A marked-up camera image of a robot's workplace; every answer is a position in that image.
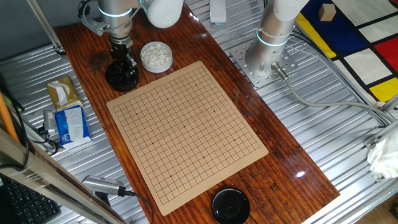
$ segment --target wooden table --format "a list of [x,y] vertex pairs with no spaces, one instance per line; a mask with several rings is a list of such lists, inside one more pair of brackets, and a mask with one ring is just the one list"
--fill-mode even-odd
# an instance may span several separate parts
[[[56,32],[134,191],[154,204],[154,223],[216,223],[211,215],[211,200],[216,190],[225,185],[235,186],[248,196],[251,214],[247,223],[302,223],[339,196],[338,191],[190,12],[184,5],[179,21],[167,29],[155,28],[142,11],[134,18],[131,38],[139,64],[137,87],[201,60],[269,154],[165,217],[160,214],[106,107],[108,101],[123,95],[110,89],[104,77],[106,68],[113,62],[108,53],[111,49],[108,35],[98,37],[81,24],[58,27]],[[141,64],[141,48],[152,41],[164,42],[173,51],[173,64],[164,73],[148,72]],[[301,171],[305,174],[297,177]],[[149,207],[142,200],[140,203],[150,219]]]

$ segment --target bowl of white stones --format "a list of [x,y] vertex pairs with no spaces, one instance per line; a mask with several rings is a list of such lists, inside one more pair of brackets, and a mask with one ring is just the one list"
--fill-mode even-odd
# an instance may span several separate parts
[[144,68],[150,72],[164,72],[172,66],[172,50],[167,44],[154,41],[141,49],[141,60]]

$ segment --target tissue box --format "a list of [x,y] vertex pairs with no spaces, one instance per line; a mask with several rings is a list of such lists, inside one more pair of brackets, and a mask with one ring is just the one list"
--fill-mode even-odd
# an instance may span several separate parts
[[86,116],[80,106],[56,112],[54,116],[62,147],[72,149],[91,142]]
[[45,86],[57,111],[76,105],[83,106],[83,102],[69,76],[62,77]]

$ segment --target orange object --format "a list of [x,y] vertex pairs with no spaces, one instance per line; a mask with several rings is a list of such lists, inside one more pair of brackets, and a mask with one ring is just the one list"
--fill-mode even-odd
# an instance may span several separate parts
[[0,114],[6,125],[6,130],[8,134],[15,139],[15,141],[19,142],[17,133],[15,132],[14,124],[12,123],[10,112],[8,111],[7,104],[4,101],[2,94],[0,93]]

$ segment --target yellow square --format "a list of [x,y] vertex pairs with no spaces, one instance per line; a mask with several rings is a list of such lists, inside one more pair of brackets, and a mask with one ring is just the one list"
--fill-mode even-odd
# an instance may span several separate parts
[[398,94],[398,78],[393,78],[370,88],[379,101],[387,102]]

